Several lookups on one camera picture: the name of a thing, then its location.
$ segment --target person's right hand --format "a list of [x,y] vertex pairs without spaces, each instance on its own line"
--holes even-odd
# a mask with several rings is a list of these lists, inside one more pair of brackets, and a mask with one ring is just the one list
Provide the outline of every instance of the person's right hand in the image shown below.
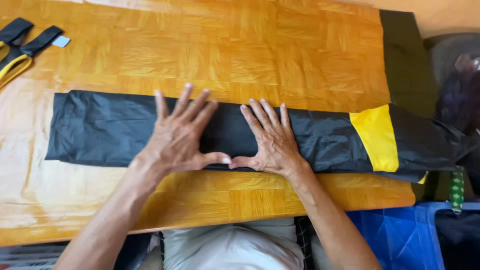
[[281,122],[265,99],[259,103],[251,98],[249,103],[258,119],[247,106],[242,104],[240,110],[255,135],[258,153],[251,158],[235,157],[228,167],[250,167],[256,171],[277,173],[287,179],[300,171],[311,171],[310,165],[299,153],[285,103],[280,106]]

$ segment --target black strap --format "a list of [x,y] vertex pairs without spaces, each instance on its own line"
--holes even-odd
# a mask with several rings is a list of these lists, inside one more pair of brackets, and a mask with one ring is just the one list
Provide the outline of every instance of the black strap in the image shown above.
[[45,49],[50,45],[50,43],[55,40],[59,35],[63,33],[63,30],[56,26],[50,26],[45,29],[40,35],[38,35],[34,40],[23,45],[20,49],[22,52],[28,56],[33,56],[36,53],[39,53],[41,50]]
[[2,30],[0,30],[0,41],[19,45],[22,40],[18,39],[25,37],[32,27],[33,24],[31,22],[22,18],[16,18],[11,23],[7,24],[7,26],[5,26]]

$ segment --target person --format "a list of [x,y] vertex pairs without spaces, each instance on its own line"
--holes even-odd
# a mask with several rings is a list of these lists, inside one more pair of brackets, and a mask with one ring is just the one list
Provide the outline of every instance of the person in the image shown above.
[[[357,228],[299,154],[285,103],[280,106],[280,118],[264,99],[249,101],[256,117],[247,106],[240,106],[257,140],[258,153],[232,159],[225,153],[199,151],[200,136],[218,102],[205,105],[210,91],[204,89],[189,103],[192,87],[185,86],[171,115],[164,95],[155,91],[157,121],[152,137],[103,207],[68,244],[55,269],[112,269],[127,232],[162,179],[172,172],[201,170],[214,163],[285,177],[300,197],[334,269],[381,269]],[[253,221],[250,227],[240,223],[165,231],[164,269],[302,269],[303,255],[295,243],[292,219],[278,221],[276,227]]]

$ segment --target forearm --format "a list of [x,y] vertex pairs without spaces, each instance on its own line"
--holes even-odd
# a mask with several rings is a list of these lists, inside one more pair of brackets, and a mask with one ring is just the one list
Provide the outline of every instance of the forearm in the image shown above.
[[134,170],[120,182],[103,207],[68,244],[56,269],[112,269],[128,231],[155,190],[154,182],[138,185]]
[[289,180],[335,269],[381,269],[355,225],[331,200],[310,168]]

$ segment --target fingernail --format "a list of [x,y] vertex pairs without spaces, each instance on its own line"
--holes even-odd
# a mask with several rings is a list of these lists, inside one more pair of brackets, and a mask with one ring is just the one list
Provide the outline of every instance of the fingernail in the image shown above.
[[222,158],[222,163],[223,164],[230,164],[232,161],[229,158]]

